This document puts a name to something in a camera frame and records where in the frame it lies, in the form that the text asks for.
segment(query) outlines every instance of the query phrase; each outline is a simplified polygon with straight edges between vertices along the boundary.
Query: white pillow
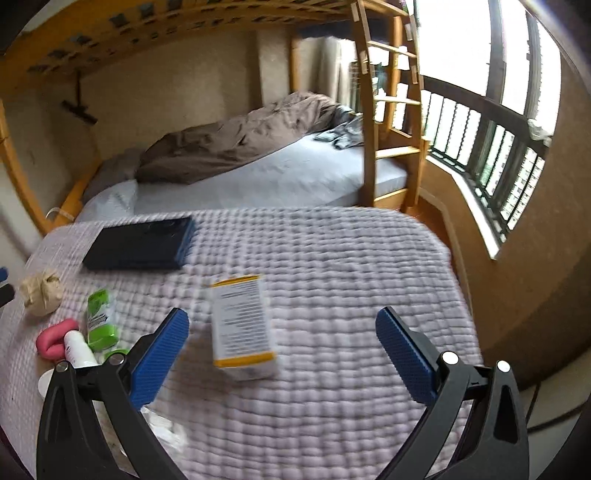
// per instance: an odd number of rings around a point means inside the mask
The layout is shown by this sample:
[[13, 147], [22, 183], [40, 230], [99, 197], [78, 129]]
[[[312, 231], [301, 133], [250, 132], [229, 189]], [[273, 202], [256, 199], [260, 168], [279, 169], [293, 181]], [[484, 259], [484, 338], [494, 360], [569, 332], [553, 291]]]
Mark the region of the white pillow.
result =
[[90, 199], [76, 218], [76, 222], [131, 217], [134, 215], [137, 194], [138, 183], [135, 180], [113, 185]]

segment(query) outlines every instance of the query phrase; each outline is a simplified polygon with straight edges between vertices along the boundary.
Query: floor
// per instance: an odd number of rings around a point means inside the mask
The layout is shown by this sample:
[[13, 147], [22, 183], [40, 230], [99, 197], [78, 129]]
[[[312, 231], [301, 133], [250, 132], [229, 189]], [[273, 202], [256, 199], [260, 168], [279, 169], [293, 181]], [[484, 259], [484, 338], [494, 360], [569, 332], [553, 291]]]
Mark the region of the floor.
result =
[[[418, 205], [409, 212], [434, 232], [451, 250], [451, 243], [441, 212], [419, 198]], [[521, 392], [524, 413], [530, 408], [535, 387]], [[591, 349], [569, 366], [542, 382], [532, 407], [528, 428], [553, 420], [583, 404], [591, 392]], [[530, 434], [530, 480], [535, 480], [560, 450], [579, 415], [573, 415], [540, 432]]]
[[454, 262], [453, 258], [452, 243], [449, 239], [449, 235], [447, 234], [443, 215], [439, 209], [431, 205], [423, 197], [419, 197], [416, 207], [411, 208], [407, 214], [415, 217], [419, 222], [424, 223], [429, 228], [429, 230], [437, 235], [439, 240], [441, 240], [442, 243], [444, 243], [449, 248], [449, 251], [452, 255], [452, 269], [459, 280], [456, 270], [456, 263]]

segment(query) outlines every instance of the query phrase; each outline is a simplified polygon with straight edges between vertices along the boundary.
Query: curtain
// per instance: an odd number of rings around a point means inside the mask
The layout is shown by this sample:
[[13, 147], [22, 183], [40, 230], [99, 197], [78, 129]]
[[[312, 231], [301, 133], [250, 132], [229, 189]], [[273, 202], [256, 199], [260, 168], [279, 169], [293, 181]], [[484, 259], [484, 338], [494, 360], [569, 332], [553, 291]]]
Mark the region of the curtain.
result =
[[334, 37], [320, 38], [319, 41], [322, 44], [316, 92], [350, 106], [350, 55], [347, 55], [347, 46], [343, 45], [342, 40]]

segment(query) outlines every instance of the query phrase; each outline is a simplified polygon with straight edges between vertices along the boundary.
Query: cardboard box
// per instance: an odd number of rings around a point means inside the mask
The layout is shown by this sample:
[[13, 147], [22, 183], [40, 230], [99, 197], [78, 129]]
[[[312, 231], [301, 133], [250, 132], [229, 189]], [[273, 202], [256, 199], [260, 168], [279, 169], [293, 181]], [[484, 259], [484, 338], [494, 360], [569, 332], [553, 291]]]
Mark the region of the cardboard box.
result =
[[258, 275], [211, 285], [213, 364], [235, 380], [277, 371], [271, 322]]

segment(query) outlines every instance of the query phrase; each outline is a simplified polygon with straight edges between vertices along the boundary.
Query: wooden bunk bed frame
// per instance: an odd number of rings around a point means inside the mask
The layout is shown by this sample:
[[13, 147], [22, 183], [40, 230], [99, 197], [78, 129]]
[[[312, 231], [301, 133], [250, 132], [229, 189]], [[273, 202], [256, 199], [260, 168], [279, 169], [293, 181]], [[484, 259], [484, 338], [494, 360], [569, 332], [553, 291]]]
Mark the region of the wooden bunk bed frame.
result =
[[[372, 41], [370, 15], [389, 19], [388, 44]], [[359, 65], [359, 87], [365, 139], [361, 206], [407, 211], [417, 203], [428, 143], [422, 139], [421, 90], [417, 29], [400, 0], [78, 0], [34, 31], [20, 36], [0, 61], [0, 157], [25, 210], [42, 235], [70, 223], [82, 209], [82, 194], [100, 167], [96, 158], [75, 183], [55, 220], [46, 218], [31, 190], [10, 137], [2, 99], [46, 82], [72, 82], [138, 51], [214, 31], [258, 30], [290, 26], [290, 90], [298, 90], [297, 42], [294, 25], [349, 19]], [[389, 52], [386, 95], [374, 96], [369, 47]], [[407, 98], [396, 97], [398, 56], [409, 59], [411, 84]], [[375, 102], [385, 101], [384, 121], [374, 121]], [[397, 103], [406, 104], [407, 132], [392, 127]], [[408, 171], [407, 187], [376, 198], [376, 160], [396, 157]]]

